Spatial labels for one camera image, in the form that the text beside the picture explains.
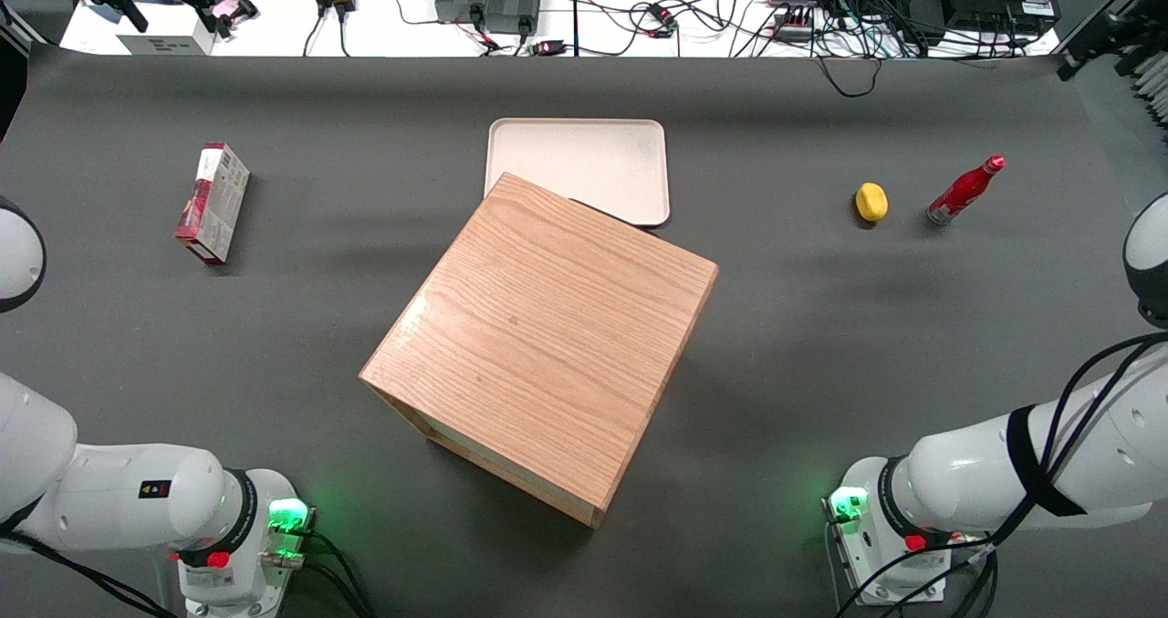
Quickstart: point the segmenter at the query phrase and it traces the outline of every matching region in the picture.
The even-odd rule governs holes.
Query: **gray mat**
[[[872,65],[832,69],[858,90]],[[0,319],[0,368],[67,407],[82,442],[287,473],[383,616],[828,617],[819,498],[847,465],[1048,401],[1147,328],[1120,263],[1131,211],[1050,62],[890,62],[878,81],[843,99],[808,61],[39,48],[0,190],[50,259],[41,294]],[[427,445],[356,377],[480,199],[489,124],[552,114],[659,119],[659,234],[722,265],[597,533]],[[257,178],[220,271],[172,241],[208,140]],[[989,194],[926,228],[923,207],[990,152],[1009,168]],[[891,199],[874,230],[851,216],[861,181]],[[994,614],[1157,614],[1166,535],[1159,508],[1017,534]],[[145,554],[82,560],[153,585]],[[304,577],[286,614],[341,616],[331,597]],[[130,613],[28,557],[0,558],[0,606]]]

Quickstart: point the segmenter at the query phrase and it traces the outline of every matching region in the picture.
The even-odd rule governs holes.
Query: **red button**
[[[909,551],[918,551],[929,547],[929,543],[920,534],[909,534],[904,537],[904,547],[909,548]]]
[[[213,551],[207,555],[207,567],[208,568],[227,568],[227,562],[231,558],[231,555],[225,551]]]

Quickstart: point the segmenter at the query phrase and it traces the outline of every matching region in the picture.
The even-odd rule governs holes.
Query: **green led light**
[[[308,506],[296,498],[267,505],[267,526],[277,529],[303,529],[308,521]]]
[[[864,506],[868,505],[868,491],[843,486],[835,489],[828,501],[837,522],[851,522],[860,518]]]

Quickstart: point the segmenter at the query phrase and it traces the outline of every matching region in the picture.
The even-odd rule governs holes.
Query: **white tray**
[[[669,217],[665,129],[647,119],[498,119],[487,143],[486,196],[502,173],[633,225]]]

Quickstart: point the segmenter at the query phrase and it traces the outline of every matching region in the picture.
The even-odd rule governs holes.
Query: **wooden box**
[[[503,174],[360,376],[431,440],[596,528],[717,273]]]

